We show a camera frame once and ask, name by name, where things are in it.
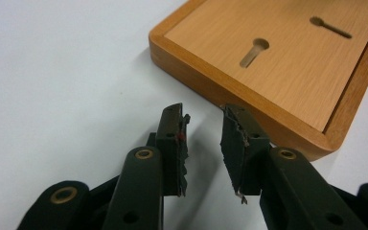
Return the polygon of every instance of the hole in wooden board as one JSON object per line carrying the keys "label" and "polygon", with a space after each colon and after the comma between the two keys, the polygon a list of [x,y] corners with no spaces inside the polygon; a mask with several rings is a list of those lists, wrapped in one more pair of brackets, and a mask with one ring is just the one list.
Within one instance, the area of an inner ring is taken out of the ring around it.
{"label": "hole in wooden board", "polygon": [[318,26],[318,27],[323,27],[323,28],[325,28],[327,30],[330,30],[330,31],[332,31],[332,32],[334,32],[334,33],[336,33],[338,35],[341,35],[341,36],[343,36],[345,38],[348,38],[348,39],[352,38],[352,36],[349,33],[346,33],[344,31],[338,29],[337,27],[332,26],[332,25],[326,23],[320,17],[314,16],[314,17],[310,18],[310,23],[312,25],[315,25],[315,26]]}
{"label": "hole in wooden board", "polygon": [[242,68],[247,68],[252,63],[252,61],[259,55],[259,53],[264,50],[267,50],[268,47],[270,47],[270,45],[267,40],[262,38],[254,39],[252,49],[241,60],[240,66]]}

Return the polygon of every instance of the white table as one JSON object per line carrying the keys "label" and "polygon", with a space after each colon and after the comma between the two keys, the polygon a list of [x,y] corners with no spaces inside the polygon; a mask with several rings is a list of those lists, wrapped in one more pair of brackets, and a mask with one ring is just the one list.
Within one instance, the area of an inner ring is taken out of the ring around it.
{"label": "white table", "polygon": [[[183,103],[187,196],[165,198],[165,229],[266,229],[259,198],[234,196],[222,112],[150,60],[149,31],[185,1],[0,1],[0,229],[49,186],[94,188]],[[355,194],[368,182],[368,90],[342,148],[313,165]]]}

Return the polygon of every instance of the keyhole slot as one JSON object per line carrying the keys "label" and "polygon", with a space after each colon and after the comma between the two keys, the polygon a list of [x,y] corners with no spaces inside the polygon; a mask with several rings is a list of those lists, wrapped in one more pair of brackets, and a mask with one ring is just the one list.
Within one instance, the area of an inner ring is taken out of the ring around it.
{"label": "keyhole slot", "polygon": [[247,68],[252,61],[259,55],[260,52],[267,50],[270,45],[268,41],[262,38],[256,38],[253,40],[252,49],[243,57],[240,62],[242,68]]}
{"label": "keyhole slot", "polygon": [[310,23],[311,23],[312,25],[317,26],[317,27],[323,27],[323,28],[325,28],[325,29],[327,29],[327,30],[329,30],[329,31],[332,31],[332,32],[334,32],[334,33],[336,33],[336,34],[338,34],[338,35],[341,35],[341,36],[343,36],[343,37],[345,37],[345,38],[348,38],[348,39],[352,38],[352,36],[351,36],[349,33],[344,32],[344,31],[342,31],[342,30],[338,29],[337,27],[332,26],[332,25],[330,25],[330,24],[326,23],[326,22],[325,22],[322,18],[320,18],[320,17],[314,16],[314,17],[310,18]]}

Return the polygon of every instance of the wooden frame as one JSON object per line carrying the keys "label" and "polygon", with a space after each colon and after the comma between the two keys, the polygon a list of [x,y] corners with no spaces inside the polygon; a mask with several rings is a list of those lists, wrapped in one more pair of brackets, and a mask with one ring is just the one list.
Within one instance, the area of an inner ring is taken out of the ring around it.
{"label": "wooden frame", "polygon": [[309,160],[339,149],[368,85],[368,43],[324,130],[318,131],[165,37],[203,2],[187,2],[150,32],[153,62],[213,104],[248,108],[278,146],[300,150]]}

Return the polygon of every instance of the wooden tray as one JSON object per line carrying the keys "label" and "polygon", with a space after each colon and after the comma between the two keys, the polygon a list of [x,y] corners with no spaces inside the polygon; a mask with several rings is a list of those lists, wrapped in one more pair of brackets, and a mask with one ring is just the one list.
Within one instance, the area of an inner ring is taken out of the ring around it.
{"label": "wooden tray", "polygon": [[368,85],[368,0],[189,1],[149,46],[173,77],[315,160],[340,147]]}

